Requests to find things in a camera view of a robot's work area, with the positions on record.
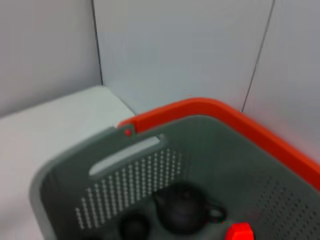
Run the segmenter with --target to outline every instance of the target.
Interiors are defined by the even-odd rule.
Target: white table
[[[133,115],[108,88],[96,86],[0,119],[0,239],[43,240],[28,197],[36,171]]]

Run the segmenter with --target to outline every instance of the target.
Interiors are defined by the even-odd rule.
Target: perforated basket wall
[[[131,136],[124,134],[128,128]],[[153,136],[163,136],[159,145],[88,177],[94,163]],[[116,240],[119,217],[152,205],[152,192],[182,179],[223,203],[229,223],[249,222],[257,240],[320,240],[319,192],[254,142],[204,115],[139,134],[131,125],[99,134],[44,166],[32,184],[31,203],[46,239]],[[157,231],[153,209],[146,210],[150,239],[175,239]],[[223,240],[228,226],[211,224],[201,236]]]

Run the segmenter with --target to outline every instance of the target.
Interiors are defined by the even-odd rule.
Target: teapot lid
[[[167,187],[165,203],[173,211],[180,214],[197,214],[207,204],[205,195],[190,183],[179,182]]]

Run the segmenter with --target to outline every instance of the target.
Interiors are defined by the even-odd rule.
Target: black teapot
[[[153,193],[157,215],[171,233],[189,235],[206,223],[221,223],[226,210],[207,201],[205,194],[188,182],[177,182]]]

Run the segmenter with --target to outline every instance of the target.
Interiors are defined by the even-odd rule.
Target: basket hole
[[[115,154],[112,154],[102,159],[101,161],[97,162],[96,164],[94,164],[89,170],[89,176],[97,175],[102,171],[104,171],[105,169],[107,169],[108,167],[112,166],[113,164],[120,162],[121,160],[126,159],[132,155],[135,155],[139,152],[152,148],[160,144],[160,142],[161,141],[158,137],[153,136],[143,141],[140,141],[138,143],[135,143],[129,147],[126,147],[116,152]]]

